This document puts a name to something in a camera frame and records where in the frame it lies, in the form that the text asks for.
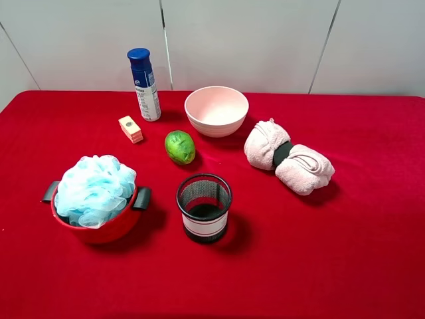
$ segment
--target red pot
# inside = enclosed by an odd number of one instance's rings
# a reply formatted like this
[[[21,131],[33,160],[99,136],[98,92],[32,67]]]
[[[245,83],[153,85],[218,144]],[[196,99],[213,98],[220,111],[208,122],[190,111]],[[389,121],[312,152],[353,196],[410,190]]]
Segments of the red pot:
[[[50,185],[43,197],[43,201],[50,202],[50,208],[52,209],[53,216],[59,224],[74,233],[74,235],[76,235],[81,241],[89,244],[109,243],[127,234],[139,220],[139,210],[147,209],[151,197],[150,188],[136,187],[129,203],[122,212],[118,216],[104,223],[100,228],[93,229],[75,227],[65,223],[56,212],[54,196],[56,195],[58,184],[58,181],[54,181],[52,185]]]

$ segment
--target blue cap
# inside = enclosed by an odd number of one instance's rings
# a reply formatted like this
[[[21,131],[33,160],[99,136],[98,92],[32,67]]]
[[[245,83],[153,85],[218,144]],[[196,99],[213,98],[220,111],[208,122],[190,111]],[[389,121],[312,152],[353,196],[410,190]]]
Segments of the blue cap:
[[[149,55],[151,55],[151,53],[145,48],[136,48],[128,51],[127,57],[130,59],[131,68],[135,70],[152,68]]]

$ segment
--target can label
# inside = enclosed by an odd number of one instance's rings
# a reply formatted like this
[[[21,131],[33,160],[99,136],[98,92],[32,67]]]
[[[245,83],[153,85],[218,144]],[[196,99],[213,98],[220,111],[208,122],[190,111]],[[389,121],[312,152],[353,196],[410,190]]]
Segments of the can label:
[[[161,109],[159,107],[155,78],[153,77],[153,72],[149,74],[146,72],[141,73],[133,74],[141,115],[147,121],[156,121],[161,116]]]
[[[218,234],[226,227],[227,213],[228,211],[213,221],[195,221],[182,214],[183,224],[185,224],[186,229],[192,234],[201,237],[209,237]]]

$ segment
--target pink towel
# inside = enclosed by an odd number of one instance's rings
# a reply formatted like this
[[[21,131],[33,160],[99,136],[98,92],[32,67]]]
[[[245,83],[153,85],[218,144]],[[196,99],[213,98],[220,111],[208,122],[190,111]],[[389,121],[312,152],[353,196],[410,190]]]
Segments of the pink towel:
[[[244,152],[252,166],[271,170],[274,152],[288,141],[288,133],[273,119],[259,121],[245,142]],[[325,156],[301,144],[295,145],[276,167],[276,176],[299,195],[309,195],[314,189],[326,186],[334,173]]]

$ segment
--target mesh cup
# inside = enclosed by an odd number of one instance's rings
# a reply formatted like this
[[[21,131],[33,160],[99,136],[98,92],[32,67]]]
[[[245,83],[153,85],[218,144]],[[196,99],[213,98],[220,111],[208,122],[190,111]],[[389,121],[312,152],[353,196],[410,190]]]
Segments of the mesh cup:
[[[186,235],[198,243],[219,240],[227,230],[232,191],[223,178],[207,173],[193,175],[180,184],[177,205]]]

